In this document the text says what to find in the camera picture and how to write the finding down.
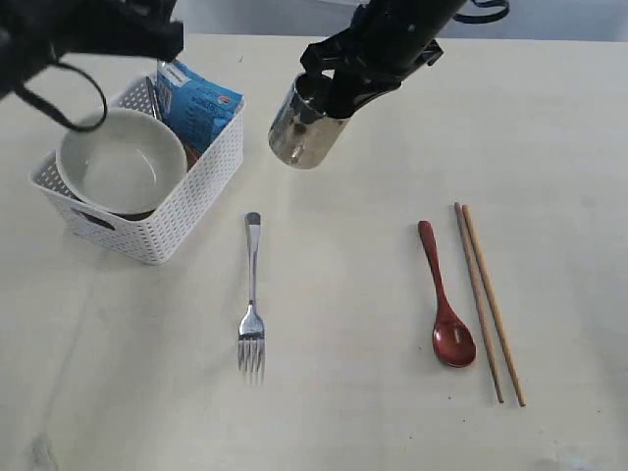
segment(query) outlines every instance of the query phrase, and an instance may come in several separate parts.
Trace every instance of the white basket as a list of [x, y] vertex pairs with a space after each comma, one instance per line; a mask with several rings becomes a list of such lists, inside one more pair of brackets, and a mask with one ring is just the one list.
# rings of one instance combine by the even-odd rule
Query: white basket
[[[151, 114], [145, 78], [138, 78], [113, 106]], [[72, 232], [149, 265], [166, 262], [196, 226], [242, 163], [244, 100], [185, 178], [148, 218], [129, 221], [79, 201], [65, 186], [50, 153], [31, 182], [66, 220]]]

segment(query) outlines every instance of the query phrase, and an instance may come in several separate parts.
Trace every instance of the bowl rim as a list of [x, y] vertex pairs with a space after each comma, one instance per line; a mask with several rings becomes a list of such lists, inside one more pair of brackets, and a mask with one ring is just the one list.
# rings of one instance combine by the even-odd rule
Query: bowl rim
[[[94, 121], [94, 119], [97, 120], [98, 118], [100, 118], [101, 115], [102, 115], [102, 111], [89, 113], [83, 116], [83, 118], [81, 118], [78, 121], [78, 123], [81, 125], [81, 124], [85, 124], [86, 122], [92, 122]], [[179, 160], [181, 163], [181, 168], [180, 168], [181, 174], [179, 175], [179, 180], [182, 180], [185, 177], [185, 174], [187, 173], [187, 156], [185, 154], [183, 143], [177, 137], [177, 135], [161, 121], [153, 118], [152, 116], [146, 113], [143, 113], [137, 110], [131, 110], [129, 108], [110, 108], [107, 114], [107, 120], [109, 120], [112, 117], [121, 117], [121, 116], [135, 116], [137, 118], [140, 118], [144, 122], [149, 123], [150, 126], [153, 126], [154, 128], [159, 129], [161, 131], [161, 134], [168, 135], [170, 139], [173, 139], [177, 143], [177, 148], [179, 150], [178, 152]], [[98, 203], [92, 200], [91, 198], [88, 198], [81, 191], [79, 191], [77, 187], [74, 185], [72, 179], [70, 179], [70, 177], [66, 173], [66, 170], [61, 160], [61, 154], [62, 154], [62, 149], [64, 147], [64, 144], [66, 144], [70, 136], [76, 135], [78, 133], [79, 132], [75, 132], [75, 131], [67, 131], [64, 134], [64, 136], [61, 138], [61, 140], [59, 141], [59, 144], [57, 145], [55, 149], [55, 165], [57, 166], [57, 171], [59, 172], [59, 176], [61, 177], [61, 180], [63, 180], [63, 183], [68, 187], [68, 189], [73, 193], [73, 195], [78, 198], [79, 201], [89, 206], [92, 206], [95, 209], [104, 211], [106, 213], [119, 215], [119, 216], [134, 216], [134, 215], [139, 215], [139, 214], [144, 214], [144, 213], [155, 211], [168, 198], [168, 196], [170, 196], [170, 194], [179, 186], [180, 182], [175, 184], [168, 193], [165, 193], [163, 197], [161, 198], [161, 200], [158, 201], [156, 205], [153, 205], [153, 204], [145, 205], [143, 207], [137, 207], [132, 210], [129, 210], [129, 209], [121, 210], [121, 209], [108, 207], [106, 205], [103, 205], [101, 203]]]

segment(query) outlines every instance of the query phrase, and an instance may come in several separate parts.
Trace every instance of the white table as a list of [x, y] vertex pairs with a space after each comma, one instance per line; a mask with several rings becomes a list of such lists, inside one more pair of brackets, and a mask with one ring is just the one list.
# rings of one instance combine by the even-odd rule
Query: white table
[[[161, 267], [67, 232], [26, 181], [63, 131], [0, 104], [0, 468], [27, 469], [46, 432], [61, 471], [625, 470], [628, 44], [443, 41], [433, 69], [298, 172], [266, 133], [311, 40], [188, 38], [183, 60], [247, 97], [246, 155]], [[152, 66], [72, 62], [107, 92]], [[77, 116], [95, 103], [78, 83], [47, 72], [35, 87]], [[503, 367], [497, 405], [454, 200], [475, 216], [526, 408]], [[249, 210], [259, 389], [236, 368]], [[478, 344], [462, 371], [432, 352], [420, 219]]]

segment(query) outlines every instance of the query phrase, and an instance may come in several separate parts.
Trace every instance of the basket handle hole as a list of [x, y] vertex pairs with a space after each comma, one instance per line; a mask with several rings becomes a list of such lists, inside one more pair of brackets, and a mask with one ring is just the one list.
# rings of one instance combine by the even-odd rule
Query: basket handle hole
[[72, 210], [75, 213], [77, 213], [79, 216], [84, 218], [85, 220], [89, 221], [92, 224], [100, 226], [101, 228], [106, 228], [106, 229], [109, 229], [110, 231], [114, 231], [116, 229], [107, 221], [103, 221], [102, 219], [92, 216], [91, 214], [83, 213], [82, 211], [79, 211], [78, 209], [75, 209], [75, 208], [72, 208]]

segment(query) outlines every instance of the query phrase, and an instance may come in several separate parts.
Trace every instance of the spoon handle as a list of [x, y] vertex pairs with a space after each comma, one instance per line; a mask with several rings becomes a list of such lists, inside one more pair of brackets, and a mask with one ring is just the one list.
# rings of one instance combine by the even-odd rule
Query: spoon handle
[[425, 255], [428, 257], [430, 270], [432, 270], [432, 278], [434, 278], [434, 287], [436, 288], [436, 298], [439, 305], [446, 302], [445, 288], [443, 288], [443, 278], [441, 277], [441, 269], [439, 268], [439, 253], [436, 249], [436, 239], [432, 225], [428, 221], [419, 222], [419, 236]]
[[257, 285], [257, 249], [261, 233], [262, 217], [259, 213], [248, 213], [246, 222], [246, 248], [248, 249], [248, 302], [255, 304]]

